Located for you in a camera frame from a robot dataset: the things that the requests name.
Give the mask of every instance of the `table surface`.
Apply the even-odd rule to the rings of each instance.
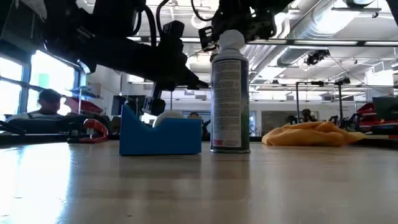
[[[397,223],[398,152],[266,147],[120,157],[118,142],[0,149],[0,223]]]

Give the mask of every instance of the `ceiling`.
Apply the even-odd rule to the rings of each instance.
[[[341,6],[341,0],[334,0],[333,6]],[[161,0],[147,0],[147,5],[155,14],[157,5]],[[174,0],[168,3],[161,11],[161,21],[163,24],[178,20],[185,24],[184,37],[198,37],[198,28],[209,26],[209,22],[201,22],[195,18],[191,9],[190,0]],[[332,0],[296,0],[298,10],[286,10],[282,20],[279,22],[278,38],[294,38],[298,29],[306,29],[306,25],[312,26],[311,16],[317,13],[324,15],[329,13],[335,15],[328,17],[324,21],[315,19],[318,23],[318,30],[323,32],[331,32],[327,39],[331,40],[398,40],[398,26],[391,15],[389,6],[385,0],[376,0],[367,8],[381,8],[379,17],[373,19],[374,13],[369,12],[330,12],[330,7],[320,7]],[[93,10],[95,0],[77,0],[79,6],[84,7],[87,11]],[[199,8],[203,16],[211,16],[218,7],[218,0],[194,0],[195,6]],[[347,17],[347,13],[352,13],[352,18],[347,19],[346,23],[340,21],[343,17]],[[343,24],[340,29],[336,29],[336,24]],[[137,36],[148,37],[149,25],[146,16],[143,16],[141,29]],[[312,36],[299,36],[301,39],[311,39]],[[325,58],[316,66],[308,68],[304,64],[307,58],[307,52],[313,52],[316,48],[302,50],[301,57],[298,56],[294,63],[288,67],[278,67],[272,63],[280,56],[278,50],[285,47],[270,47],[266,45],[247,45],[241,51],[249,59],[251,63],[251,74],[249,76],[252,84],[269,83],[270,80],[278,80],[279,83],[295,83],[305,80],[329,80],[333,81],[339,77],[348,76],[348,74],[337,64],[349,70],[357,80],[351,77],[352,83],[360,83],[364,81],[364,73],[366,70],[373,69],[375,65],[381,66],[382,69],[391,69],[391,63],[394,59],[394,49],[385,47],[329,47],[331,57]],[[192,55],[201,50],[200,44],[185,44],[184,52]],[[201,80],[210,82],[209,63],[210,53],[200,53],[188,60],[187,66],[191,68]],[[268,90],[268,87],[258,87],[255,90]]]

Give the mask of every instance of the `yellow rag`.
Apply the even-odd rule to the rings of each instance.
[[[268,146],[344,146],[366,138],[348,133],[332,122],[309,122],[276,128],[262,137]]]

